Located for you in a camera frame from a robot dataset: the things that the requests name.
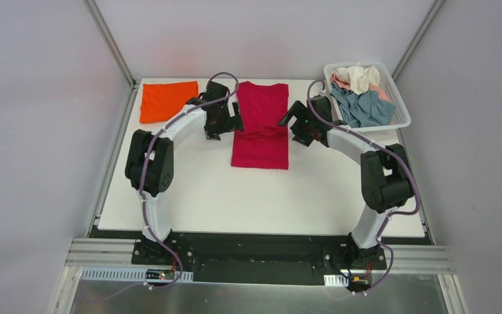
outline laundry basket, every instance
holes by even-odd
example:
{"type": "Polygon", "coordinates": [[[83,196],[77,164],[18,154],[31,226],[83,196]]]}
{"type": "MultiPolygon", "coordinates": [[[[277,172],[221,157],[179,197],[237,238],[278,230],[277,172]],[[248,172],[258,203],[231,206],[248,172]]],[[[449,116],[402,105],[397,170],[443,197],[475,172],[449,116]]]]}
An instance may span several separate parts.
{"type": "Polygon", "coordinates": [[[371,132],[371,131],[384,131],[384,130],[394,130],[399,128],[404,128],[410,124],[410,115],[407,111],[401,95],[395,86],[395,82],[390,75],[390,72],[383,63],[380,62],[340,62],[331,63],[324,67],[324,77],[326,78],[326,90],[327,96],[332,103],[332,116],[334,120],[343,120],[341,111],[337,105],[336,99],[330,95],[332,91],[332,86],[330,85],[330,76],[334,69],[339,67],[352,67],[354,65],[360,65],[362,67],[375,67],[378,72],[380,72],[380,84],[379,87],[382,88],[388,95],[390,103],[393,103],[397,108],[393,114],[392,124],[389,126],[370,126],[368,128],[353,128],[355,131],[360,132],[371,132]]]}

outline white wall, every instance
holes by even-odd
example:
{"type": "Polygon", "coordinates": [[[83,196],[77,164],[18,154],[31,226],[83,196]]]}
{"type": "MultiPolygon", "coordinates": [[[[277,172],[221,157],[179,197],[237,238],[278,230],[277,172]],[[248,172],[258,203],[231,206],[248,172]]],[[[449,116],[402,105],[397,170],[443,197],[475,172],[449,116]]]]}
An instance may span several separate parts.
{"type": "Polygon", "coordinates": [[[82,1],[0,1],[0,313],[46,313],[127,84],[82,1]]]}
{"type": "Polygon", "coordinates": [[[328,63],[393,71],[432,0],[98,0],[142,77],[312,79],[328,63]]]}
{"type": "Polygon", "coordinates": [[[471,313],[502,313],[502,1],[449,1],[397,83],[423,202],[471,313]]]}

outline white board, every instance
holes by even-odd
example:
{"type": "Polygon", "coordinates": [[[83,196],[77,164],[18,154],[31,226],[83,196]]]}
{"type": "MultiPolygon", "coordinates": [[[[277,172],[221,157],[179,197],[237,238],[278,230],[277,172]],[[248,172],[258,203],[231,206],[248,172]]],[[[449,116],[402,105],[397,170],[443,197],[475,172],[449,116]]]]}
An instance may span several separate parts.
{"type": "MultiPolygon", "coordinates": [[[[142,80],[142,84],[188,79],[142,80]]],[[[204,90],[206,79],[197,80],[204,90]]],[[[218,82],[234,88],[230,79],[218,82]]],[[[289,105],[306,99],[310,80],[251,80],[255,84],[278,82],[290,87],[289,105]]],[[[161,124],[139,123],[140,86],[116,163],[101,230],[141,230],[143,219],[136,191],[124,177],[133,132],[161,124]]],[[[397,142],[394,131],[370,133],[383,145],[397,142]]],[[[304,147],[290,141],[290,169],[247,169],[230,166],[233,134],[207,141],[196,132],[175,151],[174,180],[165,201],[173,213],[173,230],[248,234],[345,235],[357,224],[365,205],[360,187],[360,167],[349,157],[319,143],[304,147]]],[[[410,200],[404,210],[413,210],[410,200]]],[[[424,237],[420,217],[394,217],[384,236],[424,237]]]]}

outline blue clothing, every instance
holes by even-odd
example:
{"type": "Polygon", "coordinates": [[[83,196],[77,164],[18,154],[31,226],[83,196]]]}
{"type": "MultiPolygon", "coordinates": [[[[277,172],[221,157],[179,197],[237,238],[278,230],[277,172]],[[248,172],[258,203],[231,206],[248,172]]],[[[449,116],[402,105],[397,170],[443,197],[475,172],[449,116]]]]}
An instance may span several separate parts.
{"type": "Polygon", "coordinates": [[[395,105],[381,100],[375,90],[357,95],[333,82],[330,95],[337,100],[343,120],[352,128],[387,126],[392,122],[395,105]]]}

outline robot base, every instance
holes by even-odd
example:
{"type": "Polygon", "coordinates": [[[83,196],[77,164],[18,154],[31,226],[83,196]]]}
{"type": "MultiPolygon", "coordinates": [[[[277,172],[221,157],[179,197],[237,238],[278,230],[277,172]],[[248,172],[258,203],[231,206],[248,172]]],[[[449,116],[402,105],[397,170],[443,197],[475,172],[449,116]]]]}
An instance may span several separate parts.
{"type": "MultiPolygon", "coordinates": [[[[324,285],[324,275],[346,274],[347,269],[361,274],[368,262],[373,270],[386,269],[381,248],[369,254],[360,251],[361,258],[347,264],[350,241],[350,236],[171,232],[164,244],[178,254],[184,271],[193,273],[193,281],[199,282],[324,285]]],[[[141,237],[131,262],[171,267],[173,258],[158,243],[141,237]]]]}

